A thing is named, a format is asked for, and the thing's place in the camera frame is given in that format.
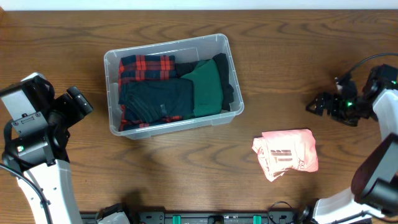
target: black cloth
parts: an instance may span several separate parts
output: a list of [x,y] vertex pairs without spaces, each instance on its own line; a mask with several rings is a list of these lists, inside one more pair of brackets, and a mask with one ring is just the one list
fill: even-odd
[[[221,109],[226,111],[231,111],[230,103],[234,101],[234,88],[229,84],[229,65],[226,58],[226,54],[220,53],[213,57],[216,62],[218,74],[220,75],[221,87],[223,89],[223,104]],[[199,61],[188,62],[188,63],[176,63],[175,70],[177,72],[177,77],[181,77],[185,74],[193,72],[195,67],[198,65]]]
[[193,113],[193,83],[191,80],[141,81],[126,84],[121,95],[125,105],[145,123],[163,117]]
[[213,60],[217,64],[218,74],[220,75],[221,87],[223,89],[223,105],[221,109],[231,111],[230,103],[234,101],[234,88],[229,84],[229,65],[226,55],[220,53],[213,57]]

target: pink towel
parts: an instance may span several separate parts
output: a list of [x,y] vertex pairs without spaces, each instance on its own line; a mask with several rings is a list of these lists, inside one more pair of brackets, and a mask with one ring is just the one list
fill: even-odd
[[252,148],[271,182],[289,169],[318,170],[315,139],[308,129],[264,132],[254,139]]

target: plaid fabric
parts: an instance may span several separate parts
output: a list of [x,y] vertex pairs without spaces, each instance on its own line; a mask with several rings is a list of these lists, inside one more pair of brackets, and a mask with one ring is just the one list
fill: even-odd
[[[132,55],[123,57],[119,64],[119,94],[129,82],[144,80],[168,80],[177,78],[175,71],[175,56]],[[164,117],[161,121],[144,123],[129,110],[123,101],[119,101],[122,109],[122,120],[119,131],[144,128],[153,125],[182,120],[182,116]]]

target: wooden table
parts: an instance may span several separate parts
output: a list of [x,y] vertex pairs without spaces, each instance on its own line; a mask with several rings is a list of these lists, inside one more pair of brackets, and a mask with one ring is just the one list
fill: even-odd
[[[346,189],[378,146],[379,126],[357,128],[305,111],[334,77],[361,59],[398,52],[397,11],[78,11],[5,12],[0,88],[43,73],[57,95],[76,85],[94,113],[70,128],[68,155],[81,211],[118,202],[166,210],[298,207]],[[208,34],[227,35],[245,109],[232,123],[132,141],[109,131],[103,55],[111,49]],[[375,59],[354,73],[361,89]],[[0,124],[10,116],[1,104]],[[319,171],[288,171],[269,182],[251,149],[262,131],[310,128]],[[0,148],[3,148],[0,136]],[[33,223],[15,178],[0,172],[0,222]]]

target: storage box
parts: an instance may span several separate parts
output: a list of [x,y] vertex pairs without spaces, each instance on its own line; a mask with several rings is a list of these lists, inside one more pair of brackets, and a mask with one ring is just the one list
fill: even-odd
[[[188,119],[168,124],[150,126],[146,128],[119,131],[122,110],[118,105],[118,69],[120,59],[130,55],[174,55],[175,63],[194,62],[211,59],[214,55],[225,53],[229,64],[229,84],[234,88],[234,101],[230,104],[231,111],[222,111],[220,114],[202,118]],[[126,49],[110,50],[104,56],[106,91],[108,96],[109,127],[116,136],[125,136],[129,139],[148,138],[156,134],[170,133],[207,125],[230,123],[236,115],[243,112],[244,104],[238,78],[229,49],[228,39],[223,34],[213,34],[185,40],[171,41],[161,44],[152,44]]]

